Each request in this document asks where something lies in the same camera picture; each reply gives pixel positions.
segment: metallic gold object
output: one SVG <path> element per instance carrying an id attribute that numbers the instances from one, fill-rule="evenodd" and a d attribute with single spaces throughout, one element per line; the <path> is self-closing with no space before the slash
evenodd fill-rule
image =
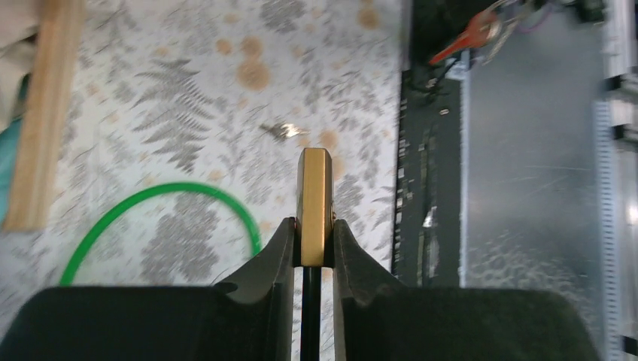
<path id="1" fill-rule="evenodd" d="M 323 148 L 306 148 L 299 158 L 298 172 L 301 264 L 321 267 L 326 241 L 333 232 L 333 159 Z"/>

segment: fern leaf print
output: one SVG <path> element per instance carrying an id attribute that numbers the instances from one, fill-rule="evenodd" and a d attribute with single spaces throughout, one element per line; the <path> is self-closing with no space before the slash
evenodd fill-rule
<path id="1" fill-rule="evenodd" d="M 147 102 L 156 105 L 133 132 L 146 134 L 145 144 L 158 144 L 154 154 L 171 155 L 169 162 L 190 174 L 204 147 L 206 132 L 211 130 L 206 123 L 214 119 L 205 107 L 214 104 L 215 100 L 197 86 L 193 77 L 199 72 L 187 69 L 189 62 L 187 59 L 153 60 L 155 70 L 136 75 L 154 84 L 142 92 L 133 107 Z"/>

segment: wooden plank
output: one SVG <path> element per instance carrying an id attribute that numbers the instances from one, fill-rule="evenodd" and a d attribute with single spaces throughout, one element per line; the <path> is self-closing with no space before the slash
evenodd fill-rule
<path id="1" fill-rule="evenodd" d="M 84 27 L 85 0 L 45 0 L 11 183 L 5 231 L 43 229 Z"/>

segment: teal fabric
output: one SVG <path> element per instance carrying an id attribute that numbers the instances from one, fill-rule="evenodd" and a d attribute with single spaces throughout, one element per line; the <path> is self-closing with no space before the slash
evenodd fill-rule
<path id="1" fill-rule="evenodd" d="M 15 121 L 4 132 L 0 133 L 0 222 L 7 214 L 9 189 L 16 165 L 21 125 L 21 120 Z"/>

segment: floral tablecloth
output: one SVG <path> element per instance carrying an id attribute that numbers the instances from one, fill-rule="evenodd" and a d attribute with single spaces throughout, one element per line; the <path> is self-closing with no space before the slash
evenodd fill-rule
<path id="1" fill-rule="evenodd" d="M 146 187 L 221 187 L 267 241 L 295 211 L 304 147 L 330 150 L 339 217 L 389 266 L 399 62 L 397 0 L 89 1 L 49 226 L 0 236 L 0 334 L 56 284 L 87 230 Z M 260 128 L 280 122 L 309 134 L 276 141 Z M 111 226 L 77 283 L 210 284 L 248 257 L 230 210 L 167 195 Z M 325 276 L 321 350 L 331 359 Z"/>

